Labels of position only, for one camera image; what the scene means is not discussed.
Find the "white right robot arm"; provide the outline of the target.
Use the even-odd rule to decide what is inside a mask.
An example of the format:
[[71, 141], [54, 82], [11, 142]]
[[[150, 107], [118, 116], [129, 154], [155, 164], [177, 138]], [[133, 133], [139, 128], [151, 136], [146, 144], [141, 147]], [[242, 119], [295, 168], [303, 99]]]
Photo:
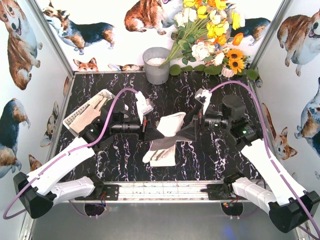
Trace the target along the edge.
[[258, 170], [269, 190], [251, 182], [241, 173], [224, 178], [225, 189], [243, 197], [265, 211], [275, 227], [288, 233], [314, 216], [320, 204], [315, 191], [307, 191], [289, 175], [265, 145], [262, 134], [245, 117], [246, 106], [236, 95], [222, 99], [221, 111], [209, 106], [211, 96], [196, 93], [196, 107], [184, 120], [188, 123], [177, 136], [197, 141], [202, 130], [222, 129], [234, 145]]

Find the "white glove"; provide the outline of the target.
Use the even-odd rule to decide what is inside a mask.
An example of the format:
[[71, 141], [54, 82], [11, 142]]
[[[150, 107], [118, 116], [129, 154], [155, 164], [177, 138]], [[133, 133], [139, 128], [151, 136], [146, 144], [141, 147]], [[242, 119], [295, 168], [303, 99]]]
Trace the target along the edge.
[[76, 116], [74, 121], [70, 124], [70, 128], [79, 134], [87, 125], [91, 124], [95, 118], [100, 116], [101, 108], [108, 100], [109, 99], [104, 96], [95, 98], [88, 104], [88, 107]]
[[165, 137], [173, 137], [184, 123], [185, 112], [177, 112], [160, 118], [157, 130]]

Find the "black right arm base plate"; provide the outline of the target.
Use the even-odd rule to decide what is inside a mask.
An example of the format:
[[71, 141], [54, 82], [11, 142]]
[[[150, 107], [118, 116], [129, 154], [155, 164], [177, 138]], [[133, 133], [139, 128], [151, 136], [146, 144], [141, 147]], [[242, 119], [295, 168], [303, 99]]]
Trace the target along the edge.
[[236, 199], [238, 195], [235, 194], [232, 184], [236, 180], [244, 177], [240, 172], [224, 177], [222, 183], [207, 184], [200, 192], [206, 193], [209, 200], [231, 200]]

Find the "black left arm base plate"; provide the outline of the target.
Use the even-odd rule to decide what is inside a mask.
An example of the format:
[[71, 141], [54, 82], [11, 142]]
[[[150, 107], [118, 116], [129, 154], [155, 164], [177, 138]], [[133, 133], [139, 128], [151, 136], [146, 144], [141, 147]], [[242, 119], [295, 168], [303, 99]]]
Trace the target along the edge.
[[106, 184], [103, 183], [96, 175], [88, 175], [89, 179], [93, 181], [94, 190], [89, 196], [76, 197], [76, 201], [117, 201], [119, 196], [118, 184]]

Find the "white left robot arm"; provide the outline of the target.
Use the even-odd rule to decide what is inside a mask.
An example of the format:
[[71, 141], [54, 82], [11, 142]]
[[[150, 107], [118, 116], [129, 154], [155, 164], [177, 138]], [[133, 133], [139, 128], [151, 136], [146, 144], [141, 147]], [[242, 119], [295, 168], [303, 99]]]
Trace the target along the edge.
[[105, 185], [93, 173], [76, 180], [60, 182], [73, 168], [113, 143], [116, 135], [137, 135], [140, 142], [151, 142], [165, 136], [151, 122], [153, 104], [136, 102], [138, 118], [133, 118], [121, 100], [109, 100], [100, 114], [85, 126], [62, 152], [28, 174], [13, 178], [16, 194], [32, 219], [45, 215], [58, 203], [86, 198], [97, 200]]

